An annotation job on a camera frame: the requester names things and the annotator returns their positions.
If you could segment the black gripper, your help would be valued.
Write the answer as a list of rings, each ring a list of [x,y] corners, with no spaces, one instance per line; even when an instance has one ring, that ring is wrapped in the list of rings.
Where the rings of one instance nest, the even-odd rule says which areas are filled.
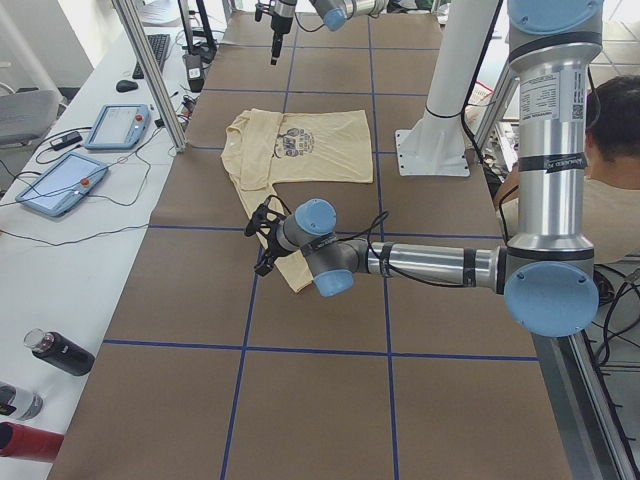
[[[271,45],[270,64],[276,65],[283,46],[283,35],[289,34],[291,31],[293,17],[295,14],[295,0],[274,0],[274,1],[258,1],[255,5],[255,21],[259,22],[263,15],[271,17],[271,29],[273,30],[273,38]]]
[[[287,216],[270,207],[272,199],[277,199],[285,211],[287,213],[290,212],[288,206],[277,195],[269,195],[252,213],[244,230],[245,237],[259,235],[267,243],[264,252],[254,265],[254,272],[258,276],[268,275],[273,270],[275,261],[278,258],[286,257],[290,254],[290,251],[277,239],[278,228],[284,224]]]

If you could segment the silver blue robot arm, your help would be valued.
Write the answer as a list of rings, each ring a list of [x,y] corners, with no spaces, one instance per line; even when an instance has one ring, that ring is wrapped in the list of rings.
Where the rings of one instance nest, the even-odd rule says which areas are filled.
[[[599,296],[582,218],[586,78],[602,48],[600,2],[454,2],[423,116],[395,134],[398,168],[404,176],[467,174],[464,113],[501,11],[509,16],[506,69],[519,82],[518,225],[506,245],[373,242],[367,232],[340,238],[325,200],[295,210],[262,203],[245,230],[266,243],[257,274],[300,252],[325,297],[350,288],[358,273],[401,276],[436,287],[488,288],[517,323],[546,337],[569,336],[592,322]]]
[[[358,16],[377,17],[387,8],[388,1],[384,0],[318,0],[311,1],[316,14],[322,23],[308,29],[300,22],[295,0],[257,1],[254,19],[260,22],[264,15],[271,17],[270,27],[273,31],[270,64],[275,66],[280,58],[284,45],[284,36],[289,34],[293,22],[299,30],[314,33],[322,28],[335,32],[342,28],[349,20]]]

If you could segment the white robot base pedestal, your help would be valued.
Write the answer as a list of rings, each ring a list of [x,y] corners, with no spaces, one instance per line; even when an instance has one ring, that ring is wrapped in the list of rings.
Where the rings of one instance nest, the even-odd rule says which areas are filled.
[[[424,115],[412,129],[395,132],[400,175],[470,175],[462,119],[501,8],[499,0],[451,3]]]

